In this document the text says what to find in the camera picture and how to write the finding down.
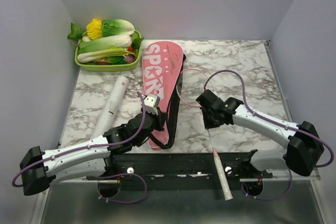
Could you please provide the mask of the pink badminton racket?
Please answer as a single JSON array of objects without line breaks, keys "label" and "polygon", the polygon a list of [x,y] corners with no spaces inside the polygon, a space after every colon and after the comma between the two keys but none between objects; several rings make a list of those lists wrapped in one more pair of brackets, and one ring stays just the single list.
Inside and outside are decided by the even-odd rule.
[{"label": "pink badminton racket", "polygon": [[[199,95],[204,91],[203,85],[208,76],[201,69],[187,68],[182,70],[177,81],[177,95],[180,100],[188,106],[201,108],[201,105],[196,101]],[[226,178],[225,169],[223,168],[221,159],[217,150],[213,147],[213,157],[222,192],[226,201],[232,200],[233,196]]]}]

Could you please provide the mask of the white shuttlecock tube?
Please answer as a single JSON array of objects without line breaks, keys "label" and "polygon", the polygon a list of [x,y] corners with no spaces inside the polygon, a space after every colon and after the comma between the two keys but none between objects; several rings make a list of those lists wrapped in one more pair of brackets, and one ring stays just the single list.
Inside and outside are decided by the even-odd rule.
[{"label": "white shuttlecock tube", "polygon": [[123,96],[128,87],[129,80],[124,76],[118,76],[111,93],[109,94],[102,113],[97,121],[96,127],[91,135],[91,140],[102,135],[112,127],[112,123],[118,112],[118,108],[123,100]]}]

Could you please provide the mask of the pink racket bag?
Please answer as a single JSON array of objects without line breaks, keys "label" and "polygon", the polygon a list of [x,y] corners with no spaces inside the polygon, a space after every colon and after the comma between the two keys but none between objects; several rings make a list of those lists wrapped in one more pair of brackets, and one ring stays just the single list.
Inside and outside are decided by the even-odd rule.
[{"label": "pink racket bag", "polygon": [[155,151],[167,150],[174,144],[180,105],[176,85],[184,60],[182,48],[171,41],[154,42],[142,55],[144,93],[157,95],[160,110],[168,114],[164,130],[153,131],[149,137],[149,146]]}]

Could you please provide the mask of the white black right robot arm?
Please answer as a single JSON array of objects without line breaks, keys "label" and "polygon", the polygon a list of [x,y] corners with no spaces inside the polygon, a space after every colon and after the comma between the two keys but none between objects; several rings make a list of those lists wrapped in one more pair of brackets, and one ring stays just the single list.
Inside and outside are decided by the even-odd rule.
[{"label": "white black right robot arm", "polygon": [[324,152],[323,145],[317,141],[314,126],[309,122],[295,124],[259,114],[243,101],[232,97],[223,101],[211,90],[205,90],[196,101],[201,106],[206,128],[238,125],[275,141],[283,148],[283,151],[254,152],[250,160],[241,165],[246,177],[255,177],[267,169],[289,169],[308,177]]}]

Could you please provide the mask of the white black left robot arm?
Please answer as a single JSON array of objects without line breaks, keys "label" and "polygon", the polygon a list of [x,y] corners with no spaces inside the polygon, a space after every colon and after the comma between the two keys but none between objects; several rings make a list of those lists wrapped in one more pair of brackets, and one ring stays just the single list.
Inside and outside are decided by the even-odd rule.
[{"label": "white black left robot arm", "polygon": [[64,149],[42,151],[30,148],[19,164],[20,187],[25,196],[38,194],[50,187],[56,174],[72,166],[98,158],[120,155],[140,147],[155,130],[164,131],[168,114],[140,113],[128,123],[113,127],[104,134],[84,143]]}]

